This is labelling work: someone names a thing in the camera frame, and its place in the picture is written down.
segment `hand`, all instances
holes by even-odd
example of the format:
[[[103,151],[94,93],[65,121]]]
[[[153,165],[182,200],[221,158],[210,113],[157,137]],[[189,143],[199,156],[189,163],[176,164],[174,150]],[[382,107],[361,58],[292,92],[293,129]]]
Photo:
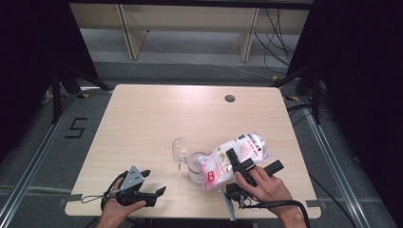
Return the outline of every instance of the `hand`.
[[[259,201],[293,200],[284,182],[274,176],[269,177],[262,167],[255,167],[249,171],[249,175],[255,180],[256,187],[246,182],[241,173],[235,173],[240,187]],[[284,227],[306,227],[303,215],[296,206],[274,207],[270,211],[278,216]]]
[[[120,178],[116,181],[112,190],[116,190],[119,187],[119,184],[122,182],[123,178]],[[116,194],[111,194],[109,196],[109,200],[106,202],[104,206],[104,210],[101,215],[100,222],[98,223],[98,228],[116,228],[120,225],[124,224],[127,220],[128,216],[131,213],[141,209],[145,206],[145,201],[138,201],[128,206],[122,206],[115,199]]]

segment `black cable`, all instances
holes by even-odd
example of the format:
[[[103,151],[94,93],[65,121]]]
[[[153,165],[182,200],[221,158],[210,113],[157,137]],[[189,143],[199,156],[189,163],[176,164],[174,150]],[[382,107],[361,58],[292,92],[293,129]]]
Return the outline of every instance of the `black cable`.
[[[311,228],[311,223],[309,222],[308,213],[306,212],[305,207],[302,203],[296,200],[282,200],[282,201],[270,201],[270,202],[261,202],[256,205],[245,205],[245,208],[274,208],[280,206],[297,206],[303,215],[303,219],[305,221],[305,225],[307,228]]]
[[[281,42],[283,48],[276,46],[274,43],[273,43],[273,45],[274,45],[275,47],[281,49],[281,50],[287,51],[286,55],[288,55],[288,52],[291,52],[291,53],[293,54],[293,53],[294,53],[294,50],[293,50],[292,48],[288,47],[287,45],[285,45],[284,40],[282,39],[281,23],[280,23],[280,21],[279,21],[280,9],[278,9],[278,20],[277,20],[277,22],[276,22],[276,25],[274,25],[273,20],[272,20],[272,18],[270,17],[269,11],[268,11],[267,9],[266,9],[266,14],[267,14],[267,17],[268,17],[269,20],[270,20],[270,23],[272,24],[272,28],[273,28],[273,32],[274,32],[273,34],[276,34],[276,36],[278,37],[278,40]]]
[[[263,42],[260,40],[260,38],[258,37],[258,35],[255,33],[255,36],[258,38],[259,42],[261,43],[261,45],[265,48],[265,50],[267,50],[268,52],[270,52],[273,57],[275,57],[279,62],[281,62],[282,64],[289,66],[289,64],[287,62],[285,62],[284,60],[282,60],[281,58],[278,57],[278,55],[276,55],[275,52],[273,52],[273,50],[271,50],[270,48],[268,48],[265,44],[263,44]]]
[[[309,115],[311,115],[311,114],[312,114],[312,112],[310,112],[310,113],[304,115],[304,116],[301,117],[299,120],[297,120],[295,123],[293,123],[293,126],[296,126],[296,125],[299,124],[299,122],[301,122],[305,117],[307,117],[307,116],[309,116]]]
[[[93,218],[84,228],[88,228],[97,218]]]
[[[346,215],[346,217],[349,219],[349,221],[352,223],[353,227],[356,228],[355,222],[353,221],[353,219],[350,217],[350,215],[347,213],[347,211],[343,208],[343,206],[332,196],[332,194],[330,194],[330,192],[328,190],[326,190],[326,188],[319,183],[319,181],[310,173],[308,173],[309,177],[314,180],[315,183],[317,183],[317,185],[319,185],[319,187],[325,191],[325,193],[327,195],[329,195],[329,197],[336,203],[336,205],[341,209],[341,211],[344,213],[344,215]]]
[[[85,197],[83,197],[83,198],[81,199],[81,203],[88,203],[88,202],[91,202],[91,201],[100,199],[101,197],[102,197],[102,196],[85,196]],[[90,199],[90,200],[84,201],[84,199],[86,199],[86,198],[94,198],[94,199]]]

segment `plastic bag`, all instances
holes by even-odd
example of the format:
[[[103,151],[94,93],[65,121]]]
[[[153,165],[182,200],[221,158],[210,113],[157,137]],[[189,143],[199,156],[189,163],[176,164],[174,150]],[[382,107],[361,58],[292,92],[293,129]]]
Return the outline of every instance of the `plastic bag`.
[[[226,155],[226,151],[231,148],[235,150],[240,162],[251,158],[254,163],[259,163],[271,155],[266,142],[258,133],[242,134],[221,144],[209,155],[199,157],[204,190],[211,191],[234,177],[231,162]]]

